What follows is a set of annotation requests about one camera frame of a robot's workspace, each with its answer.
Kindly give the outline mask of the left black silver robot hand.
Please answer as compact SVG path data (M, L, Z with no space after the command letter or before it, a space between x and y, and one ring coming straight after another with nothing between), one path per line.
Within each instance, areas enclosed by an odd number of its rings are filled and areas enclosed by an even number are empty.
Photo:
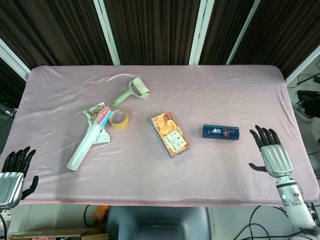
M4 160L0 171L0 209L15 208L20 201L34 193L39 177L35 175L29 188L23 189L30 163L36 150L28 146L11 152Z

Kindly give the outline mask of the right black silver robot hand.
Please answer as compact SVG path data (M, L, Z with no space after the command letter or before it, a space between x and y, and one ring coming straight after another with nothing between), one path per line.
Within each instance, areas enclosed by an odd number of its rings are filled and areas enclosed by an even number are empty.
M268 173L273 178L289 176L294 168L286 148L282 145L278 134L271 128L266 129L255 125L255 130L249 132L260 151L264 165L257 166L250 162L248 165L257 172Z

